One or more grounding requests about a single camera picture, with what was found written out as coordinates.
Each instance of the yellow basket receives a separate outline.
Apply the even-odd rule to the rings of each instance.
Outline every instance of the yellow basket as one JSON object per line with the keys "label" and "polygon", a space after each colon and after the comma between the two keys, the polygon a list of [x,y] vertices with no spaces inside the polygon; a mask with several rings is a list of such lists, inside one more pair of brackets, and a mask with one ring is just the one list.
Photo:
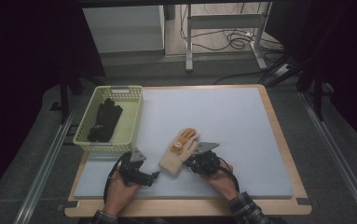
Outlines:
{"label": "yellow basket", "polygon": [[[106,98],[111,98],[115,105],[120,105],[123,112],[109,142],[90,142],[88,139],[89,131],[96,122],[99,105]],[[97,87],[76,131],[74,144],[81,146],[85,151],[123,153],[133,150],[140,125],[143,102],[143,87],[141,86]]]}

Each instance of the glove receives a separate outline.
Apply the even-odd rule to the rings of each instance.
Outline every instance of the glove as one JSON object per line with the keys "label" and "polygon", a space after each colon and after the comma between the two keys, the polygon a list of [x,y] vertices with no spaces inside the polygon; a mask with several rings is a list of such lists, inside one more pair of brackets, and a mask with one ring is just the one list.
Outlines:
{"label": "glove", "polygon": [[106,98],[103,104],[100,104],[97,111],[95,125],[90,129],[88,139],[90,142],[109,142],[119,121],[123,109],[110,98]]}
{"label": "glove", "polygon": [[199,145],[195,141],[199,136],[200,134],[192,128],[180,131],[168,146],[158,165],[172,175],[179,175],[184,168],[184,162]]}

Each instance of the hand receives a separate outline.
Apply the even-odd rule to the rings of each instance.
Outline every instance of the hand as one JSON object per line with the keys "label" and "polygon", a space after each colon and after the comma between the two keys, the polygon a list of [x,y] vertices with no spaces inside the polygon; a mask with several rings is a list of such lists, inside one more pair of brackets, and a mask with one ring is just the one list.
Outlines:
{"label": "hand", "polygon": [[[221,161],[221,166],[225,169],[233,172],[233,166]],[[222,196],[224,196],[228,201],[239,196],[239,192],[236,190],[233,180],[223,171],[218,170],[214,175],[202,175],[201,178],[207,180],[207,182],[218,191]]]}
{"label": "hand", "polygon": [[123,177],[118,171],[115,171],[111,177],[103,212],[109,216],[116,217],[120,210],[133,199],[135,192],[139,188],[139,184],[134,184],[130,187],[126,186]]}

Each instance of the cable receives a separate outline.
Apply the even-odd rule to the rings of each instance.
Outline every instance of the cable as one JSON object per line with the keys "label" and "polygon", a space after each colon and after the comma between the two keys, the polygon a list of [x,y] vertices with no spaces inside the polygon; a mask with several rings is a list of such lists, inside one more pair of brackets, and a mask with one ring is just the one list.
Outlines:
{"label": "cable", "polygon": [[277,60],[277,62],[275,62],[273,65],[271,65],[271,67],[268,69],[268,71],[259,78],[259,80],[257,81],[258,84],[263,84],[263,82],[271,75],[274,74],[276,72],[276,69],[278,69],[281,64],[285,63],[289,58],[288,54],[283,54],[279,60]]}
{"label": "cable", "polygon": [[235,74],[235,75],[230,75],[230,76],[226,76],[226,77],[221,77],[219,79],[217,79],[215,82],[213,82],[213,85],[216,85],[216,83],[224,80],[224,79],[228,79],[228,78],[232,78],[232,77],[240,77],[240,76],[247,76],[247,75],[255,75],[255,74],[263,74],[266,73],[267,71],[262,71],[262,72],[254,72],[254,73],[240,73],[240,74]]}
{"label": "cable", "polygon": [[108,175],[108,178],[106,179],[105,187],[104,187],[104,194],[103,194],[104,203],[106,202],[106,196],[108,195],[108,189],[109,189],[109,185],[111,184],[112,175],[117,170],[118,164],[123,160],[124,157],[127,157],[127,156],[131,157],[131,152],[124,153],[123,155],[120,156],[120,158],[117,160],[117,163],[115,163],[114,167],[112,167],[112,170]]}
{"label": "cable", "polygon": [[[239,3],[237,3],[233,9],[231,10],[230,14],[233,13],[234,9],[236,7],[238,7]],[[240,14],[242,13],[243,9],[245,7],[245,4],[242,5],[242,7],[240,8]],[[204,4],[204,9],[207,11],[208,14],[210,14],[210,12],[207,10],[206,5]],[[181,38],[183,38],[185,41],[187,41],[187,38],[185,36],[185,32],[184,32],[184,20],[185,20],[185,15],[186,15],[186,11],[187,11],[187,6],[185,8],[184,11],[184,15],[183,15],[183,9],[182,6],[180,6],[180,17],[181,17],[181,29],[180,29],[180,36]],[[250,42],[251,39],[247,36],[247,35],[241,35],[241,34],[237,34],[236,32],[242,32],[244,33],[245,31],[242,30],[238,30],[238,29],[224,29],[224,30],[219,30],[219,31],[215,31],[215,32],[208,32],[208,33],[203,33],[203,34],[199,34],[199,35],[192,35],[191,37],[197,37],[197,36],[201,36],[201,35],[211,35],[211,34],[217,34],[217,33],[224,33],[226,31],[232,31],[232,33],[227,35],[227,45],[220,48],[220,49],[212,49],[212,48],[208,48],[206,46],[203,46],[201,44],[192,44],[193,46],[197,46],[197,47],[201,47],[204,49],[208,49],[208,50],[213,50],[213,51],[218,51],[218,50],[222,50],[222,49],[226,49],[228,47],[231,47],[233,49],[244,49]]]}
{"label": "cable", "polygon": [[224,161],[224,160],[223,160],[222,158],[220,158],[220,157],[218,157],[218,158],[219,158],[220,160],[222,160],[222,161],[225,163],[225,165],[227,166],[227,169],[226,169],[226,168],[224,168],[224,167],[222,167],[222,166],[219,165],[218,170],[220,170],[220,171],[224,172],[225,174],[227,174],[227,175],[231,178],[231,180],[233,181],[234,186],[235,186],[237,192],[240,192],[240,186],[239,186],[239,181],[237,180],[237,177],[235,177],[235,176],[233,175],[233,171],[230,170],[230,167],[228,167],[227,162]]}

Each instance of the wooden table frame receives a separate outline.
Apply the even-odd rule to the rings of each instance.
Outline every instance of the wooden table frame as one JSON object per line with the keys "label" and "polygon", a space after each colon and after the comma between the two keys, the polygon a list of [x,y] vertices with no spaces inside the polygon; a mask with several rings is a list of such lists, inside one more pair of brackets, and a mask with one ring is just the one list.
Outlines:
{"label": "wooden table frame", "polygon": [[[265,215],[307,215],[312,208],[309,204],[299,204],[298,200],[306,200],[308,195],[304,189],[295,162],[283,136],[280,123],[274,113],[268,93],[262,85],[235,85],[235,86],[170,86],[144,87],[145,90],[179,90],[179,89],[223,89],[223,88],[258,88],[263,104],[268,114],[271,128],[276,137],[281,157],[288,176],[291,180],[294,195],[289,199],[258,199],[254,200],[262,208]],[[78,199],[74,196],[76,185],[82,175],[88,152],[85,152],[80,162],[76,179],[71,189],[68,203],[76,207],[66,207],[68,217],[92,217],[97,209],[103,209],[103,199]],[[232,216],[223,199],[134,199],[120,214],[120,217],[206,217]]]}

